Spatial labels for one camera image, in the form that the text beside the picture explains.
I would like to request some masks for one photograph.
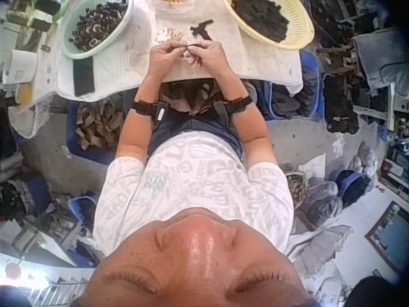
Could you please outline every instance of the yellow basket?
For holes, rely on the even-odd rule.
[[[251,37],[260,42],[269,43],[282,49],[299,50],[312,42],[314,39],[314,26],[308,16],[307,11],[299,0],[274,0],[276,4],[281,5],[281,14],[289,20],[287,38],[281,43],[269,40],[257,31],[248,26],[231,7],[232,0],[224,0],[226,8],[237,21],[240,28]]]

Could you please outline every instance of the jeans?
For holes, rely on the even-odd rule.
[[[124,94],[124,112],[128,114],[134,103],[136,90],[129,90]],[[189,115],[169,108],[163,120],[154,126],[151,141],[148,146],[148,156],[168,139],[188,131],[209,132],[225,142],[235,151],[239,158],[243,155],[243,145],[232,123],[222,123],[216,110],[211,108],[203,114]]]

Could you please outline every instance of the black phone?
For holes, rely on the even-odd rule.
[[[75,59],[72,63],[75,96],[93,93],[95,91],[93,58]]]

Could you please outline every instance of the light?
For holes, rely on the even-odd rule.
[[[13,280],[7,277],[0,277],[0,285],[31,288],[33,290],[43,290],[50,284],[45,279],[19,278],[17,280]]]

